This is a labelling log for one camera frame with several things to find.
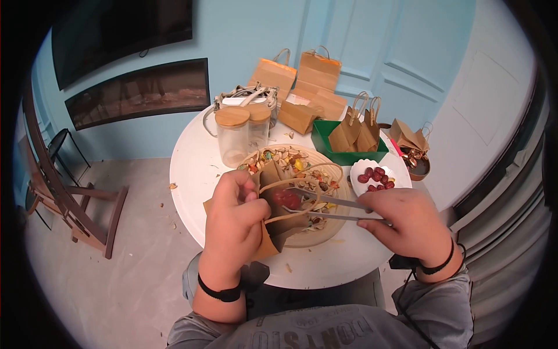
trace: bamboo lid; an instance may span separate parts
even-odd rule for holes
[[[240,126],[248,122],[248,119],[250,112],[239,106],[224,107],[215,113],[215,122],[224,127]]]
[[[244,108],[250,112],[251,122],[262,122],[271,117],[271,110],[263,103],[252,103]]]

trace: left hand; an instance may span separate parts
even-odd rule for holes
[[[215,291],[238,285],[241,267],[261,243],[261,221],[271,215],[271,208],[257,198],[255,188],[248,171],[234,170],[221,176],[213,192],[199,269]]]

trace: green plastic basket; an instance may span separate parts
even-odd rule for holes
[[[316,120],[312,128],[312,142],[318,152],[324,154],[329,160],[341,166],[352,166],[360,159],[370,159],[380,162],[389,152],[386,144],[380,138],[378,151],[367,152],[333,152],[328,136],[337,127],[340,121]]]

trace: gray floor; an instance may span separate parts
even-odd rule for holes
[[[181,276],[201,247],[175,211],[169,165],[170,158],[94,162],[81,179],[81,185],[91,181],[105,190],[129,185],[111,260],[71,242],[68,226],[42,208],[52,231],[36,214],[29,219],[26,246],[35,274],[83,348],[164,347],[173,322],[191,311],[182,297]],[[111,207],[92,199],[87,212],[106,227]],[[379,273],[386,310],[395,313],[391,293],[408,271],[385,264]]]

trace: shirt sleeve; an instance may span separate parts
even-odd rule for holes
[[[202,349],[221,334],[232,331],[233,325],[219,324],[191,312],[178,319],[171,328],[167,349]]]
[[[473,335],[470,278],[465,265],[450,279],[436,284],[409,281],[392,294],[397,319],[414,330],[403,309],[440,348],[467,348]]]

